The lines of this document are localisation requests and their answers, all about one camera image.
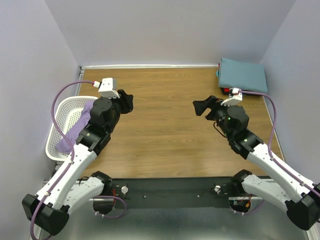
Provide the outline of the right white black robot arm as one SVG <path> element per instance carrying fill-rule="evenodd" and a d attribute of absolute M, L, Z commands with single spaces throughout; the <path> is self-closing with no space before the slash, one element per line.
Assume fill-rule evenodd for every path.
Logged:
<path fill-rule="evenodd" d="M 284 211 L 298 228 L 308 231 L 320 219 L 320 186 L 304 177 L 276 154 L 256 134 L 248 129 L 249 116 L 238 105 L 242 99 L 223 100 L 213 95 L 193 101 L 195 114 L 213 121 L 222 131 L 230 148 L 243 159 L 259 166 L 274 181 L 270 184 L 253 173 L 242 170 L 233 176 L 230 191 L 241 196 L 256 195 Z"/>

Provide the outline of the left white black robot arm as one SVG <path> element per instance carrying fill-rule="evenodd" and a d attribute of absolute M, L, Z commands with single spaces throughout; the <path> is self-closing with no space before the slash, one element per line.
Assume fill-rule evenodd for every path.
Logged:
<path fill-rule="evenodd" d="M 97 158 L 111 140 L 120 116 L 133 111 L 133 95 L 120 89 L 116 97 L 101 96 L 93 102 L 88 124 L 83 127 L 72 145 L 69 156 L 58 171 L 35 195 L 27 194 L 22 207 L 30 220 L 30 235 L 36 239 L 38 226 L 56 236 L 66 226 L 72 212 L 91 198 L 107 197 L 112 191 L 112 179 L 101 172 L 89 177 L 89 182 L 72 190 L 76 180 L 87 166 Z"/>

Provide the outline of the purple t shirt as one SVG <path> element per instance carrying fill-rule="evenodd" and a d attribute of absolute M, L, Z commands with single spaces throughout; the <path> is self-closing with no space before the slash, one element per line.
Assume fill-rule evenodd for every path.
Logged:
<path fill-rule="evenodd" d="M 93 107 L 93 102 L 88 101 L 85 105 L 83 110 L 80 113 L 80 117 L 77 122 L 70 128 L 70 130 L 65 134 L 65 136 L 70 141 L 71 145 L 73 146 L 76 143 L 76 139 L 79 136 L 80 132 L 85 128 L 90 120 L 90 110 Z M 71 146 L 68 142 L 62 138 L 56 144 L 57 151 L 62 154 L 69 154 L 71 152 Z"/>

